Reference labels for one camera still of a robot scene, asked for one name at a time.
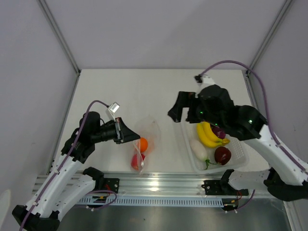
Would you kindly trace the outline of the orange toy orange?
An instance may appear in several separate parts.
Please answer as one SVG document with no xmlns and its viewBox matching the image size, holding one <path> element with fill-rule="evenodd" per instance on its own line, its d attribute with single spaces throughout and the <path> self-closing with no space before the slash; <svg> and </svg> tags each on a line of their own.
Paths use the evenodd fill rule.
<svg viewBox="0 0 308 231">
<path fill-rule="evenodd" d="M 138 147 L 140 148 L 140 152 L 144 153 L 148 149 L 148 141 L 144 137 L 141 137 Z"/>
</svg>

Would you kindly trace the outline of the clear zip top bag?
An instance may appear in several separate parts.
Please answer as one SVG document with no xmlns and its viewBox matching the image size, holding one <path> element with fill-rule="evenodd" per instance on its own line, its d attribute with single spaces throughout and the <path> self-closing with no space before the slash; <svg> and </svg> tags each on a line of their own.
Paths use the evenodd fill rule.
<svg viewBox="0 0 308 231">
<path fill-rule="evenodd" d="M 132 143 L 134 149 L 130 167 L 141 175 L 147 168 L 149 155 L 158 148 L 161 130 L 158 122 L 151 115 L 139 120 L 134 129 L 140 138 Z"/>
</svg>

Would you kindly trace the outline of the red toy tomato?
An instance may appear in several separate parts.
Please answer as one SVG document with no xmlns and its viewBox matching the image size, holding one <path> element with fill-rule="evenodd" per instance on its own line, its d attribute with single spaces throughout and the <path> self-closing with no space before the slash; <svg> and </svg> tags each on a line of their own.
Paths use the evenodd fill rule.
<svg viewBox="0 0 308 231">
<path fill-rule="evenodd" d="M 142 161 L 145 159 L 144 154 L 134 154 L 131 162 L 130 162 L 130 166 L 133 170 L 135 171 L 140 171 L 142 169 Z"/>
</svg>

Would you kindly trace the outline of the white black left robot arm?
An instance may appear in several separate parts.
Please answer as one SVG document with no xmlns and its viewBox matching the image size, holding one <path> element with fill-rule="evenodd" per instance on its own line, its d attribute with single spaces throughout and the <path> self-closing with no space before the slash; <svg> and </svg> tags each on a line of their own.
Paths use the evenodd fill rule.
<svg viewBox="0 0 308 231">
<path fill-rule="evenodd" d="M 73 175 L 104 141 L 123 144 L 140 139 L 117 117 L 101 124 L 100 114 L 86 112 L 65 142 L 55 169 L 26 205 L 17 205 L 12 215 L 25 231 L 55 231 L 66 213 L 88 193 L 111 193 L 104 190 L 104 173 L 93 167 L 85 169 L 73 186 L 66 189 Z"/>
</svg>

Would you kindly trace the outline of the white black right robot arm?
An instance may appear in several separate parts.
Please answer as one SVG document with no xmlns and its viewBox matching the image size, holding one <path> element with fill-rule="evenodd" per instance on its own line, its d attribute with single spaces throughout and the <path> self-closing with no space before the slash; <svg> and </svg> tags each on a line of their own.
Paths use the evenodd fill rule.
<svg viewBox="0 0 308 231">
<path fill-rule="evenodd" d="M 186 121 L 192 124 L 208 122 L 231 137 L 256 150 L 271 166 L 253 172 L 226 170 L 220 180 L 220 190 L 231 194 L 235 190 L 263 190 L 282 201 L 308 197 L 308 165 L 280 143 L 270 132 L 269 122 L 254 107 L 234 105 L 226 89 L 210 85 L 199 93 L 180 91 L 168 116 L 181 121 L 182 110 L 188 109 Z"/>
</svg>

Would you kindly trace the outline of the yellow toy banana bunch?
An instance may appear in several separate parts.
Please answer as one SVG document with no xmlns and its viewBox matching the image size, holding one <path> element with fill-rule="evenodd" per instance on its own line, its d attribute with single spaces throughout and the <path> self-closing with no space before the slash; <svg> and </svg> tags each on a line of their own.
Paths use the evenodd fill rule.
<svg viewBox="0 0 308 231">
<path fill-rule="evenodd" d="M 197 135 L 203 145 L 208 148 L 217 148 L 230 143 L 227 138 L 221 139 L 214 134 L 209 123 L 202 122 L 196 125 Z"/>
</svg>

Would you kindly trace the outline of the white toy radish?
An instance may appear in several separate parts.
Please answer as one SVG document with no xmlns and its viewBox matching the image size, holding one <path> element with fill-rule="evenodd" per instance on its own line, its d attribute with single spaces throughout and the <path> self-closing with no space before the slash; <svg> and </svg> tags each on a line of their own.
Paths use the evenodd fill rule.
<svg viewBox="0 0 308 231">
<path fill-rule="evenodd" d="M 196 158 L 205 164 L 204 170 L 207 170 L 209 165 L 215 165 L 215 163 L 210 161 L 208 151 L 198 140 L 190 140 L 190 147 Z"/>
</svg>

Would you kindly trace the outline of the dark red toy apple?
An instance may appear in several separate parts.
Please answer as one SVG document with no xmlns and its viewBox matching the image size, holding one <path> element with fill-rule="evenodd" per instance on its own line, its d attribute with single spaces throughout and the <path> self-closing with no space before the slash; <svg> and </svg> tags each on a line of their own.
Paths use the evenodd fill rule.
<svg viewBox="0 0 308 231">
<path fill-rule="evenodd" d="M 231 159 L 231 151 L 225 147 L 218 147 L 214 152 L 214 159 L 221 165 L 226 165 Z"/>
</svg>

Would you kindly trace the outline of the white perforated plastic basket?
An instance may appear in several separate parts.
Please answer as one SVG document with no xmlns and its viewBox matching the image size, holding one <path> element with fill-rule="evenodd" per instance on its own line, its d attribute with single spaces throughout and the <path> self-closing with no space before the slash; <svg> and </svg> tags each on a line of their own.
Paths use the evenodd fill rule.
<svg viewBox="0 0 308 231">
<path fill-rule="evenodd" d="M 226 137 L 225 146 L 208 147 L 203 132 L 198 133 L 196 124 L 181 123 L 181 129 L 191 165 L 196 173 L 214 174 L 228 169 L 237 169 L 248 164 L 249 157 L 244 146 L 235 138 Z"/>
</svg>

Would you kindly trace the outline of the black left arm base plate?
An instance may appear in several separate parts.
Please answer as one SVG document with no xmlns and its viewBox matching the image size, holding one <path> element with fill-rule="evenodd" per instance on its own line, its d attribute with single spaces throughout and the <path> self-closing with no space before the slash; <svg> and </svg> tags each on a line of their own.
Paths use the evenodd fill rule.
<svg viewBox="0 0 308 231">
<path fill-rule="evenodd" d="M 115 193 L 119 191 L 119 178 L 105 178 L 103 181 L 103 190 L 110 190 Z"/>
</svg>

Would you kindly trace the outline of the silver aluminium front rail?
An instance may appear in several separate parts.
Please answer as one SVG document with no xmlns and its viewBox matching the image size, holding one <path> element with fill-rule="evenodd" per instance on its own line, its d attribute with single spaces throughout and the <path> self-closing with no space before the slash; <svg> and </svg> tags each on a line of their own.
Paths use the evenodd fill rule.
<svg viewBox="0 0 308 231">
<path fill-rule="evenodd" d="M 31 198 L 43 202 L 76 202 L 85 195 L 121 196 L 205 196 L 201 187 L 205 180 L 220 180 L 221 175 L 192 174 L 104 174 L 99 170 L 75 177 L 69 170 L 55 171 L 38 177 Z M 105 178 L 119 178 L 119 191 L 103 190 Z"/>
</svg>

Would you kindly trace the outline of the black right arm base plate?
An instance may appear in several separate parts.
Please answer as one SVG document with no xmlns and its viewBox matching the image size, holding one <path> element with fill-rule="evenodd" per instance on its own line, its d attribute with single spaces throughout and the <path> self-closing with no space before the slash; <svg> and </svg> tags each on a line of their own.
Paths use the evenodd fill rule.
<svg viewBox="0 0 308 231">
<path fill-rule="evenodd" d="M 222 180 L 205 180 L 201 185 L 206 195 L 221 196 L 248 196 L 248 189 L 236 190 Z"/>
</svg>

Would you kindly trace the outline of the right aluminium frame post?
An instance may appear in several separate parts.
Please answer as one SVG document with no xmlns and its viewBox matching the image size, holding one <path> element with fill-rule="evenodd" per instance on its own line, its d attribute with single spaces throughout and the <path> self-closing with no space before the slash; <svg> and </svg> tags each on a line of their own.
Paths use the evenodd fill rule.
<svg viewBox="0 0 308 231">
<path fill-rule="evenodd" d="M 281 8 L 278 10 L 278 13 L 274 17 L 273 22 L 271 23 L 266 35 L 264 36 L 257 52 L 255 53 L 252 61 L 250 62 L 249 68 L 254 69 L 256 68 L 257 64 L 260 62 L 262 56 L 267 51 L 267 48 L 271 44 L 273 38 L 275 37 L 276 33 L 278 32 L 279 28 L 281 27 L 284 19 L 288 15 L 291 7 L 295 3 L 295 0 L 284 0 Z"/>
</svg>

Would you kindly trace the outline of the aluminium frame post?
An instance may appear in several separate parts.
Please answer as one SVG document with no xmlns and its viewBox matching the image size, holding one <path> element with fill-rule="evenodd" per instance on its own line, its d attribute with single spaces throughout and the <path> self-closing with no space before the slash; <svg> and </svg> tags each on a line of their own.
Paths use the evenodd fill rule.
<svg viewBox="0 0 308 231">
<path fill-rule="evenodd" d="M 278 32 L 279 28 L 281 27 L 284 19 L 288 15 L 291 7 L 295 3 L 295 0 L 284 0 L 281 8 L 278 10 L 278 13 L 274 17 L 273 22 L 271 23 L 266 35 L 264 36 L 257 52 L 255 53 L 252 61 L 250 62 L 249 68 L 254 69 L 256 68 L 257 64 L 260 62 L 262 56 L 267 51 L 267 48 L 271 44 L 273 38 L 275 37 L 276 33 Z"/>
<path fill-rule="evenodd" d="M 81 70 L 78 67 L 78 64 L 71 52 L 71 49 L 69 48 L 66 39 L 64 38 L 60 27 L 58 26 L 58 23 L 55 20 L 55 17 L 53 16 L 53 13 L 51 12 L 47 2 L 45 0 L 37 0 L 37 3 L 44 14 L 44 17 L 46 18 L 46 21 L 48 22 L 53 34 L 55 35 L 61 49 L 63 50 L 63 53 L 65 54 L 66 58 L 68 59 L 70 65 L 72 66 L 74 72 L 79 76 Z"/>
</svg>

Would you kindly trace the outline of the left aluminium frame post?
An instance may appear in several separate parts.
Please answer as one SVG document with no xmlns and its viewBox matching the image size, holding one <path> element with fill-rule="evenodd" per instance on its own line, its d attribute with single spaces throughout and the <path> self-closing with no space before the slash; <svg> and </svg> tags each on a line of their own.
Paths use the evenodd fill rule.
<svg viewBox="0 0 308 231">
<path fill-rule="evenodd" d="M 66 58 L 68 59 L 70 65 L 72 66 L 74 72 L 79 76 L 81 70 L 78 67 L 78 64 L 71 52 L 71 49 L 69 48 L 66 39 L 64 38 L 60 27 L 58 26 L 58 23 L 55 20 L 55 17 L 53 16 L 53 13 L 51 12 L 47 2 L 45 0 L 37 0 L 37 3 L 44 14 L 44 17 L 46 18 L 46 21 L 48 22 L 53 34 L 55 35 L 61 49 L 63 50 L 63 53 L 65 54 Z"/>
</svg>

